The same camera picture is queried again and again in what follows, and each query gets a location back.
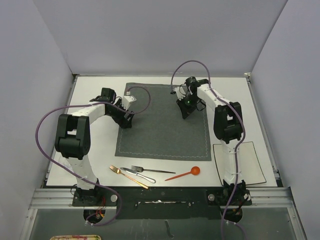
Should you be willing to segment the dark grey cloth placemat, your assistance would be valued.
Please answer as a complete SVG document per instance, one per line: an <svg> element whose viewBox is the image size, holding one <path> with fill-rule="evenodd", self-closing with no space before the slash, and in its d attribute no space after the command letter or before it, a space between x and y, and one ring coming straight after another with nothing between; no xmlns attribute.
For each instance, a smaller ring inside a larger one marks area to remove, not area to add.
<svg viewBox="0 0 320 240"><path fill-rule="evenodd" d="M118 129L115 156L174 161L211 161L211 142L206 110L200 104L183 119L168 84L129 82L136 98L132 127Z"/></svg>

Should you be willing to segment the white square plate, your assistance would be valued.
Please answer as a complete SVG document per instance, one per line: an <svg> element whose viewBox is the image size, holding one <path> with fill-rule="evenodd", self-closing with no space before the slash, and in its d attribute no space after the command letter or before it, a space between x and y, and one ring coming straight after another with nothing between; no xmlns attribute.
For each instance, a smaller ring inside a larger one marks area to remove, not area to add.
<svg viewBox="0 0 320 240"><path fill-rule="evenodd" d="M239 146L239 151L239 166L246 185L257 185L266 183L267 180L260 165L254 143L252 141L243 142ZM222 144L213 145L213 155L217 174L220 178L221 185L223 185L225 176L225 162Z"/></svg>

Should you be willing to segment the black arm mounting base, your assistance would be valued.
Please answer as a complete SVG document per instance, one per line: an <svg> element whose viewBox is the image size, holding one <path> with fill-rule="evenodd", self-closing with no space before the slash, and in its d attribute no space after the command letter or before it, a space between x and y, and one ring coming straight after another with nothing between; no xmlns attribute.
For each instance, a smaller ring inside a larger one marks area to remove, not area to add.
<svg viewBox="0 0 320 240"><path fill-rule="evenodd" d="M91 194L76 190L74 207L115 207L118 220L184 220L222 216L238 217L242 206L252 205L244 186L230 187L114 187L100 188Z"/></svg>

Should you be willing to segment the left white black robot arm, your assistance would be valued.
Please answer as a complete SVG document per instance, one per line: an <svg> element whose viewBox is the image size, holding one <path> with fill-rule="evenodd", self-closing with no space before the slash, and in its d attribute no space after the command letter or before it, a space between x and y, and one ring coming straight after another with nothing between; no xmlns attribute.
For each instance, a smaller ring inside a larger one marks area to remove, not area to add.
<svg viewBox="0 0 320 240"><path fill-rule="evenodd" d="M95 176L88 153L91 148L90 125L103 116L109 116L122 129L132 127L133 113L129 108L137 99L128 91L118 98L111 88L102 88L101 94L91 99L89 106L72 114L58 117L55 150L70 164L72 171L79 175L77 190L84 191L84 200L95 206L100 203L102 193L95 186L99 183Z"/></svg>

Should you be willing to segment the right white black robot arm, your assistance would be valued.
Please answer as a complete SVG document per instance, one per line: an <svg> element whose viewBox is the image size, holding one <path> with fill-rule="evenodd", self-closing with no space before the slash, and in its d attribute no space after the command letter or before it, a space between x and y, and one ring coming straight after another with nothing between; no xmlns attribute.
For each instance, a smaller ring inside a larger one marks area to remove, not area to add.
<svg viewBox="0 0 320 240"><path fill-rule="evenodd" d="M223 184L225 186L239 184L244 179L240 170L239 150L246 136L240 103L225 99L211 88L208 79L197 80L192 76L187 78L184 84L186 90L181 86L171 88L171 93L177 96L176 103L182 118L190 116L200 103L213 110L213 133L222 144Z"/></svg>

